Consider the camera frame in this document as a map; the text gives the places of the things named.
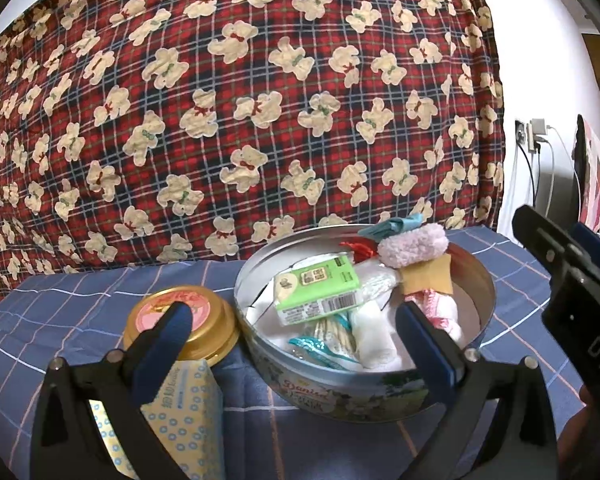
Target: blue plaid sheet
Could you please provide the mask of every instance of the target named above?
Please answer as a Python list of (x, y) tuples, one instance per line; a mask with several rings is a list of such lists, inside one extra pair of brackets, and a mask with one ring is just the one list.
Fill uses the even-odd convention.
[[(582, 406), (582, 384), (542, 326), (549, 298), (546, 271), (528, 252), (487, 228), (449, 233), (486, 266), (497, 290), (496, 314), (482, 352), (492, 360), (536, 357), (560, 431)], [(202, 284), (231, 300), (241, 262), (180, 262), (164, 266), (32, 276), (0, 303), (0, 455), (29, 478), (30, 432), (49, 360), (99, 360), (119, 346), (126, 317), (140, 298), (174, 285)], [(213, 368), (224, 393), (228, 480), (394, 480), (431, 435), (437, 407), (389, 424), (347, 424), (296, 409), (260, 379), (241, 346)], [(464, 464), (480, 445), (480, 425)]]

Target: metal tin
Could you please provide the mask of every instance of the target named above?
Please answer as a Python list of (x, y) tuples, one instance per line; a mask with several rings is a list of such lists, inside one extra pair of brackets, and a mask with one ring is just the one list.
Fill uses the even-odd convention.
[[(234, 298), (254, 364), (280, 396), (300, 408), (339, 420), (387, 422), (430, 406), (417, 370), (359, 373), (314, 365), (269, 342), (245, 316), (245, 309), (277, 273), (309, 256), (340, 252), (340, 243), (359, 238), (357, 232), (363, 227), (346, 224), (308, 229), (261, 248), (240, 270)], [(493, 315), (493, 280), (480, 261), (464, 249), (450, 244), (447, 252), (452, 257), (452, 280), (472, 298), (480, 318), (480, 333), (468, 345), (477, 348)]]
[(206, 359), (213, 366), (224, 358), (240, 337), (234, 311), (213, 291), (195, 285), (174, 286), (142, 298), (126, 320), (124, 348), (143, 330), (152, 328), (174, 301), (188, 304), (193, 314), (191, 334), (178, 360)]

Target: gold jar lid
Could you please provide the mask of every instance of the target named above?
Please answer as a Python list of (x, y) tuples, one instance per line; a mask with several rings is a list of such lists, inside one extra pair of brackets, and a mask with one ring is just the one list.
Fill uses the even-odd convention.
[(142, 298), (126, 320), (123, 347), (128, 349), (136, 337), (153, 328), (174, 301), (189, 305), (193, 314), (191, 334), (178, 355), (179, 361), (206, 359), (213, 366), (224, 358), (240, 337), (231, 306), (203, 286), (174, 286)]

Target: pink pom-pom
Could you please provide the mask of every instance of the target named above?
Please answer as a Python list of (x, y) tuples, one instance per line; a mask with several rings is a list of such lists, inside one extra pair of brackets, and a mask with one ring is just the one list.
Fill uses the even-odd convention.
[(385, 238), (378, 244), (378, 255), (386, 266), (400, 269), (439, 258), (448, 246), (444, 228), (439, 224), (426, 224)]

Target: blue polka dot box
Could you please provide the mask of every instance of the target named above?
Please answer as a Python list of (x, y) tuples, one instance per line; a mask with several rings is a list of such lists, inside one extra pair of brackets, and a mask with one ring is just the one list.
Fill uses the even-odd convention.
[[(101, 402), (91, 411), (118, 471), (137, 479)], [(142, 414), (171, 457), (191, 479), (224, 480), (222, 393), (206, 361), (176, 361)]]

